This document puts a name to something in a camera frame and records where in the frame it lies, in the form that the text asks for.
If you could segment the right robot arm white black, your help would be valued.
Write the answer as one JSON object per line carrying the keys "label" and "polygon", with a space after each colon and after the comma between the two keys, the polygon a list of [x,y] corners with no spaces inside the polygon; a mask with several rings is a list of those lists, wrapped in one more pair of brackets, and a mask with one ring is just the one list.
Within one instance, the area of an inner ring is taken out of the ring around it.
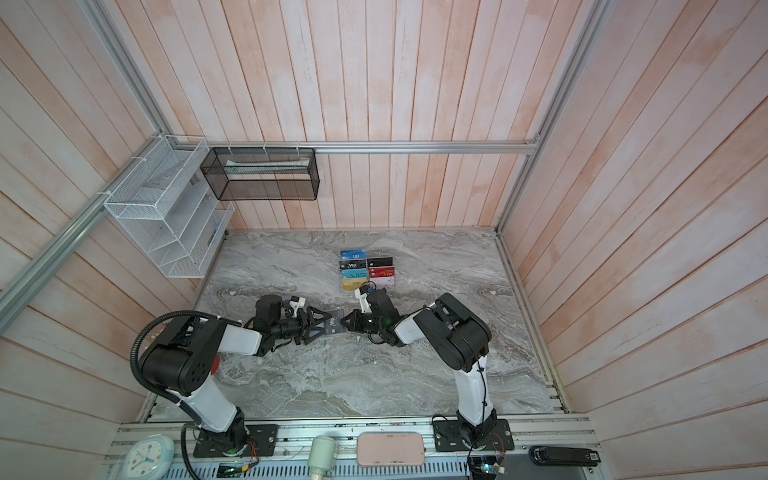
{"label": "right robot arm white black", "polygon": [[398,348],[425,339],[454,371],[459,395],[455,428],[466,447],[476,449],[497,423],[486,378],[490,327],[450,293],[409,314],[400,313],[384,289],[361,288],[355,295],[360,307],[340,320],[349,331]]}

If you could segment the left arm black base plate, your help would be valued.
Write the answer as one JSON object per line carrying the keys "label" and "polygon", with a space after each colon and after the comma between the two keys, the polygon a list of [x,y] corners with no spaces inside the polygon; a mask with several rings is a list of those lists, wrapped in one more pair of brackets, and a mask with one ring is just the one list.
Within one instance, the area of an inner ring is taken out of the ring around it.
{"label": "left arm black base plate", "polygon": [[196,458],[270,457],[277,440],[277,424],[233,425],[226,432],[203,429],[194,447]]}

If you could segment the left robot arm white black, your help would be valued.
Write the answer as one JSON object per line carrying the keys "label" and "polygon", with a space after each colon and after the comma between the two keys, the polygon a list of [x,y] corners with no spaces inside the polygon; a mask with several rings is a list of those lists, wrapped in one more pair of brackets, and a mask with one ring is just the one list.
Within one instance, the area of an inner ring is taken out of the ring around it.
{"label": "left robot arm white black", "polygon": [[324,334],[333,318],[302,297],[278,295],[259,298],[255,314],[245,322],[196,310],[169,312],[138,334],[129,364],[140,385],[189,415],[202,440],[225,456],[236,456],[245,450],[250,433],[242,410],[212,379],[218,356],[263,357],[291,343],[307,345]]}

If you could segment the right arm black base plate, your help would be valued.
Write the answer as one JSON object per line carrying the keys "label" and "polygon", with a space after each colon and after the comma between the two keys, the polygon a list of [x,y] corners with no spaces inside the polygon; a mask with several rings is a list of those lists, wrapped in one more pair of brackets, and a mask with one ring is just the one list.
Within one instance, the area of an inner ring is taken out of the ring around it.
{"label": "right arm black base plate", "polygon": [[511,428],[507,420],[489,417],[480,426],[461,419],[440,416],[431,422],[435,449],[438,452],[499,451],[514,449]]}

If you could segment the grey credit card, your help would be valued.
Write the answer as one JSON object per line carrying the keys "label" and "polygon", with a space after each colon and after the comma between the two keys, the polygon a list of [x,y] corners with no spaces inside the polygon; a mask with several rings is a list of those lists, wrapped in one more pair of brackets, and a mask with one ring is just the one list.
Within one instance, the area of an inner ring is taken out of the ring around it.
{"label": "grey credit card", "polygon": [[326,330],[332,334],[347,332],[347,329],[340,323],[340,319],[347,315],[346,309],[337,308],[331,314],[333,319],[326,322]]}

